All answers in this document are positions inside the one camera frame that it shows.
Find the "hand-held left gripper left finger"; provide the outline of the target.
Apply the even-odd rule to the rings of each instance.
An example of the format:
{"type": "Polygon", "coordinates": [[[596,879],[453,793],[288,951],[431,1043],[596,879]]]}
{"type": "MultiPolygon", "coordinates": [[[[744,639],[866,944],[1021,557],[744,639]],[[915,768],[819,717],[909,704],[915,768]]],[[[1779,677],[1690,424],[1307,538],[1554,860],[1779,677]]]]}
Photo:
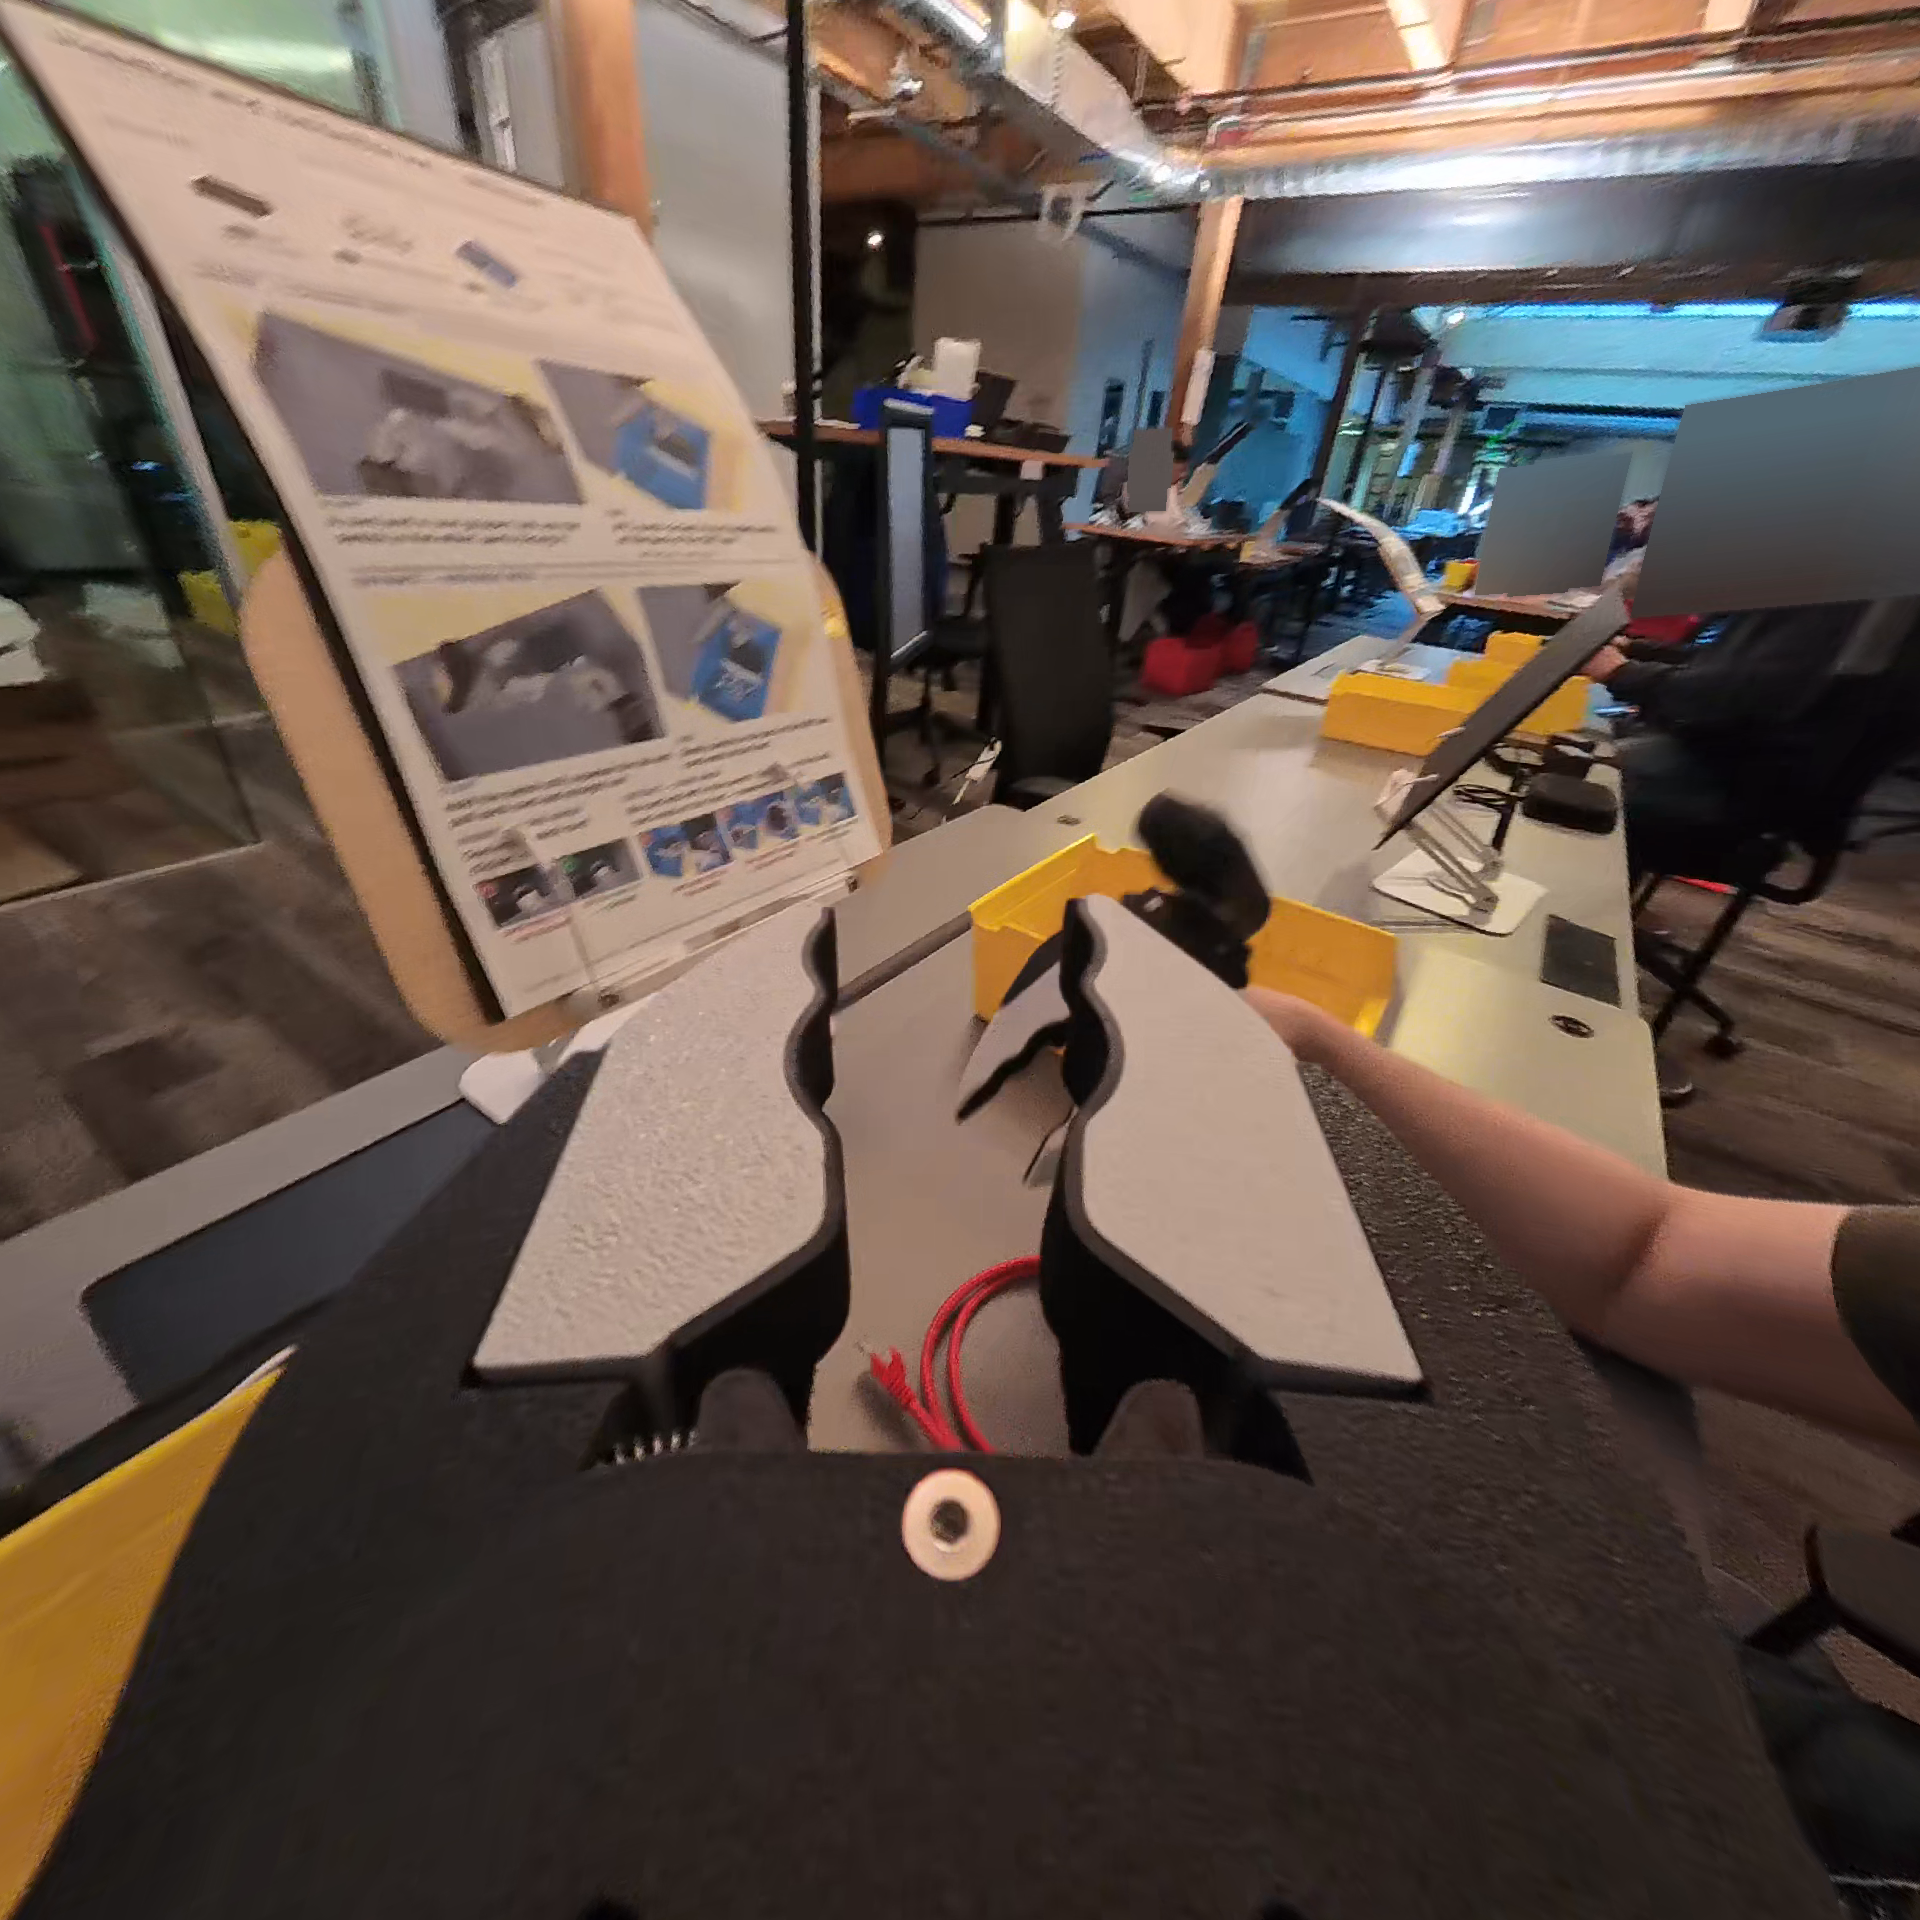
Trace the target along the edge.
{"type": "Polygon", "coordinates": [[[637,1437],[804,1444],[848,1324],[837,923],[795,903],[637,1001],[471,1353],[487,1387],[612,1386],[637,1437]]]}

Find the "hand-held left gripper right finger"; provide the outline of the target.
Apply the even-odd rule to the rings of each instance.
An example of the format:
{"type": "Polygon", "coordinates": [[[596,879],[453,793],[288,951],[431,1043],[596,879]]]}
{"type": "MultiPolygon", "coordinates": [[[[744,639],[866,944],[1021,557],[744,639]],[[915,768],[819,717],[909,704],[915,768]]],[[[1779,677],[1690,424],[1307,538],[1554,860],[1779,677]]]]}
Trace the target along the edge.
{"type": "Polygon", "coordinates": [[[1291,1049],[1112,898],[1068,903],[1063,1129],[1039,1308],[1068,1442],[1190,1392],[1216,1444],[1284,1394],[1421,1402],[1424,1368],[1291,1049]]]}

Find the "person's right forearm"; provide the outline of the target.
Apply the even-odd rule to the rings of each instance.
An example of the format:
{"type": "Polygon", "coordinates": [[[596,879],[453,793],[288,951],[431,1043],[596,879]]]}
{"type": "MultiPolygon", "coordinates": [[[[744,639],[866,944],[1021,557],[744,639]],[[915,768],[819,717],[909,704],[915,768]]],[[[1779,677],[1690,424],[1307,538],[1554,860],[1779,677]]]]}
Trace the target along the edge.
{"type": "Polygon", "coordinates": [[[1660,1377],[1914,1453],[1834,1301],[1853,1209],[1700,1191],[1360,1037],[1303,999],[1245,999],[1447,1191],[1560,1322],[1660,1377]]]}

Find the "black office chair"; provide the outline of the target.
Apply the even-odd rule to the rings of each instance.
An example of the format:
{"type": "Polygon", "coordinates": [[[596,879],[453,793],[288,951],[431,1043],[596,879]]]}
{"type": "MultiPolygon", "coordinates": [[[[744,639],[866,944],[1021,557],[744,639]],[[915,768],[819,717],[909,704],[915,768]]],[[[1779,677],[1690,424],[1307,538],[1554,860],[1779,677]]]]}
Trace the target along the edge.
{"type": "Polygon", "coordinates": [[[1856,850],[1876,788],[1899,773],[1915,773],[1915,721],[1883,715],[1860,727],[1828,773],[1806,775],[1797,788],[1779,785],[1725,823],[1658,831],[1651,852],[1629,857],[1635,963],[1662,989],[1648,1020],[1658,1049],[1680,1016],[1708,1020],[1710,1057],[1733,1061],[1743,1049],[1738,1020],[1710,993],[1723,948],[1754,908],[1824,898],[1842,857],[1856,850]],[[1652,898],[1680,882],[1718,896],[1712,923],[1693,944],[1646,923],[1652,898]]]}
{"type": "Polygon", "coordinates": [[[1035,810],[1095,779],[1112,745],[1112,653],[1092,544],[984,554],[999,755],[992,802],[1035,810]]]}

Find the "black document board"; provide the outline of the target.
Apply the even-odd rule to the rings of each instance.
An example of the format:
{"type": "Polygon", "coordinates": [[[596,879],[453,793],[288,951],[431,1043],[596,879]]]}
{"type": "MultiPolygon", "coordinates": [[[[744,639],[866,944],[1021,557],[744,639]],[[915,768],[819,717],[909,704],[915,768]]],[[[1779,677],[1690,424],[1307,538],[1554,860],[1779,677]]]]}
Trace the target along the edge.
{"type": "Polygon", "coordinates": [[[1435,744],[1419,770],[1399,788],[1391,808],[1380,799],[1375,815],[1382,825],[1375,850],[1416,823],[1455,779],[1466,778],[1501,738],[1515,733],[1560,685],[1582,677],[1587,665],[1624,624],[1628,609],[1622,591],[1618,583],[1608,583],[1535,656],[1524,661],[1507,681],[1487,692],[1460,727],[1453,727],[1435,744]]]}

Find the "white sheet on stand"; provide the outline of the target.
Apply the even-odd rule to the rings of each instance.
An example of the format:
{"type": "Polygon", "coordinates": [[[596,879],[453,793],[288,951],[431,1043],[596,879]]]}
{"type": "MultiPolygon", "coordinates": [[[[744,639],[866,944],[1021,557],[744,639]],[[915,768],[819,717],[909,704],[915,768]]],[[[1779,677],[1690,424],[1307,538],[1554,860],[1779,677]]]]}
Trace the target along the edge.
{"type": "Polygon", "coordinates": [[[1445,611],[1439,591],[1426,578],[1424,563],[1403,532],[1322,492],[1311,480],[1284,493],[1278,527],[1282,546],[1299,569],[1317,567],[1326,578],[1334,560],[1370,555],[1378,560],[1391,591],[1407,600],[1416,617],[1435,617],[1445,611]]]}

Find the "black flat panel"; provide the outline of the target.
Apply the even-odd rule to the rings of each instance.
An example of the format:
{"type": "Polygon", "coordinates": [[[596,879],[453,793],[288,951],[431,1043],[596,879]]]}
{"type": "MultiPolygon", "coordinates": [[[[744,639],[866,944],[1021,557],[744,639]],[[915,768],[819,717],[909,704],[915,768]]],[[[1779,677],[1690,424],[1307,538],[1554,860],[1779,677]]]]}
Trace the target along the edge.
{"type": "Polygon", "coordinates": [[[95,1280],[83,1295],[128,1392],[159,1402],[298,1329],[495,1132],[467,1103],[95,1280]]]}

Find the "grey standing panel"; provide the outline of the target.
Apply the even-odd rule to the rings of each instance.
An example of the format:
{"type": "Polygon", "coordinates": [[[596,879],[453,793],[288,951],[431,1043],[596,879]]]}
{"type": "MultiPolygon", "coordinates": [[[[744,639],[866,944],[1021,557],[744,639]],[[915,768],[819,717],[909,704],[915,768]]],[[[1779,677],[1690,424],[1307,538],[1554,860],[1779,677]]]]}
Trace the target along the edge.
{"type": "Polygon", "coordinates": [[[912,665],[933,624],[933,436],[917,425],[880,429],[880,641],[886,665],[912,665]]]}

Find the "wooden standing desk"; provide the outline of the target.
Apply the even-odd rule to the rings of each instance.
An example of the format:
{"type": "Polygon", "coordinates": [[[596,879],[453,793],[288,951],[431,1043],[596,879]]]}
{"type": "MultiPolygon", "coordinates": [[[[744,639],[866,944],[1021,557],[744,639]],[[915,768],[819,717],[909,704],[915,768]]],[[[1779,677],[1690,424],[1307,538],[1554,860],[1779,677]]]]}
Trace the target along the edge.
{"type": "MultiPolygon", "coordinates": [[[[813,461],[823,485],[823,565],[837,591],[864,592],[878,578],[882,546],[880,432],[820,420],[813,461]]],[[[1068,504],[1095,469],[1096,457],[1068,451],[933,436],[927,489],[933,500],[995,500],[987,544],[1010,544],[1026,508],[1038,517],[1039,539],[1060,543],[1068,504]]]]}

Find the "printed instruction sheet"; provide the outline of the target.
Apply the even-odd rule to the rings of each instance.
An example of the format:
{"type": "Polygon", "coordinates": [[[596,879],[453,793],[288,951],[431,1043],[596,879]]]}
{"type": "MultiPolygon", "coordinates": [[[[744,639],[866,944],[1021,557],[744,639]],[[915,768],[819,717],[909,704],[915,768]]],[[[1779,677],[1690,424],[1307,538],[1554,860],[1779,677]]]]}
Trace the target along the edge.
{"type": "Polygon", "coordinates": [[[251,447],[501,1017],[890,844],[776,457],[631,218],[52,4],[4,47],[251,447]]]}

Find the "black metal pole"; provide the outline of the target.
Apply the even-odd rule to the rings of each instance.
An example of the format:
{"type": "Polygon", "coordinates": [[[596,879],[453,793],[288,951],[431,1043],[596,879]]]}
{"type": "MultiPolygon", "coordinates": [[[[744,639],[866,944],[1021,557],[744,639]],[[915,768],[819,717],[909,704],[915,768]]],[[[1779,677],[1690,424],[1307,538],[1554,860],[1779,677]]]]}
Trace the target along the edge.
{"type": "Polygon", "coordinates": [[[820,551],[820,184],[819,77],[812,58],[810,3],[784,9],[784,155],[788,216],[788,305],[795,394],[788,443],[795,457],[800,538],[820,551]]]}

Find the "metal ceiling duct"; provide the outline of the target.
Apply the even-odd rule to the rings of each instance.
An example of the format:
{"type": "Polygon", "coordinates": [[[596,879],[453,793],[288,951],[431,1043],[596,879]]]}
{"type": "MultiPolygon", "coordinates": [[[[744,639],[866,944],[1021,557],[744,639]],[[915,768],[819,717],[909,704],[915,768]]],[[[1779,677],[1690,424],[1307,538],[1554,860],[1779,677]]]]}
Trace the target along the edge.
{"type": "Polygon", "coordinates": [[[904,27],[933,36],[983,105],[1058,160],[1148,194],[1200,194],[1205,164],[1165,145],[1115,76],[1054,23],[1054,4],[886,3],[904,27]]]}

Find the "wooden post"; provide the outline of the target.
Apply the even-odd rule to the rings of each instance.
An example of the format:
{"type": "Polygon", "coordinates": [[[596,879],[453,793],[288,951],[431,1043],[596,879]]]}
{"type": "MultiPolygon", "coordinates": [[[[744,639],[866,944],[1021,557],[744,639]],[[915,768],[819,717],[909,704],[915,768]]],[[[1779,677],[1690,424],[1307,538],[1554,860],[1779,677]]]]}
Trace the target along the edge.
{"type": "Polygon", "coordinates": [[[544,4],[557,63],[567,186],[656,232],[632,3],[544,4]]]}

